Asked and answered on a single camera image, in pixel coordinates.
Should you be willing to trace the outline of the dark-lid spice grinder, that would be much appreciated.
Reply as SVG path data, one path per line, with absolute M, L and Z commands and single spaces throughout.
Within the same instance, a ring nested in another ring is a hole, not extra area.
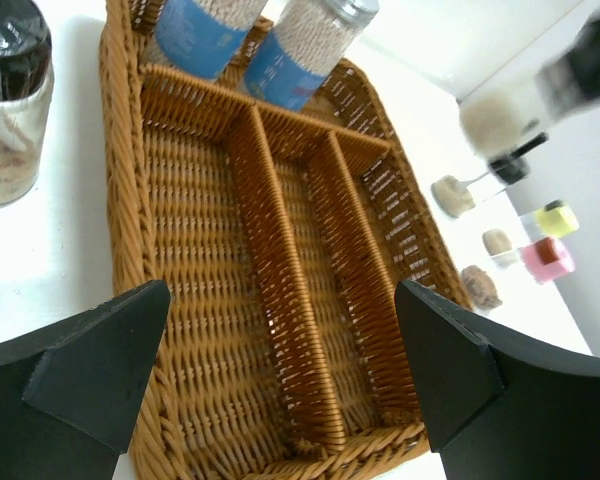
M 459 104 L 461 129 L 480 156 L 509 153 L 600 103 L 600 12 L 573 43 L 530 74 Z

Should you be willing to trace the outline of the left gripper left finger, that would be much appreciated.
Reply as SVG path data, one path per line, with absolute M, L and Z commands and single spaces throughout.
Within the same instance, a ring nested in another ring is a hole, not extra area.
M 165 330 L 152 280 L 0 343 L 0 479 L 110 479 L 128 451 Z

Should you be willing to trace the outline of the black-cap bottle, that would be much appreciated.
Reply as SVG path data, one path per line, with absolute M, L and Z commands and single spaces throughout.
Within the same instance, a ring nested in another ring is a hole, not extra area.
M 0 1 L 0 206 L 37 180 L 54 88 L 52 36 L 33 1 Z
M 473 179 L 446 175 L 433 182 L 430 189 L 440 209 L 452 218 L 459 218 L 529 174 L 530 166 L 525 158 L 505 156 L 489 161 L 486 171 Z

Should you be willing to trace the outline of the silver-lid jar blue label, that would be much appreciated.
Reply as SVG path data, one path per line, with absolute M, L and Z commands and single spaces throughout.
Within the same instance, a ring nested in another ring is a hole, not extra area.
M 377 1 L 289 1 L 241 87 L 253 98 L 301 110 L 378 12 Z
M 266 4 L 266 0 L 167 0 L 141 62 L 215 81 Z

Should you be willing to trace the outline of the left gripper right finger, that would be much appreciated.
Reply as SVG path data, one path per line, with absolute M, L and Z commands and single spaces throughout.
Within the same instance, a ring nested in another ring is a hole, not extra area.
M 600 479 L 600 358 L 395 290 L 430 448 L 450 479 Z

